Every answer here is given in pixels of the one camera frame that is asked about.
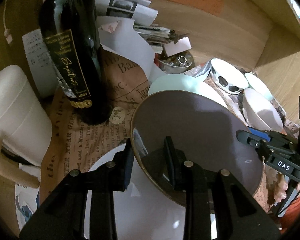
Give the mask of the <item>person's right hand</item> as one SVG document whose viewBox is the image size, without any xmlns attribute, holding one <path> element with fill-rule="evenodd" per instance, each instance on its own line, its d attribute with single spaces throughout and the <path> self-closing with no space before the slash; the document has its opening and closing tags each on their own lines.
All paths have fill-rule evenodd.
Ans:
<svg viewBox="0 0 300 240">
<path fill-rule="evenodd" d="M 288 183 L 285 180 L 285 176 L 281 173 L 277 175 L 277 182 L 274 185 L 274 190 L 273 190 L 273 197 L 275 202 L 280 203 L 282 200 L 286 199 L 287 194 L 286 190 L 288 189 Z M 300 183 L 298 183 L 297 187 L 297 192 L 300 190 Z"/>
</svg>

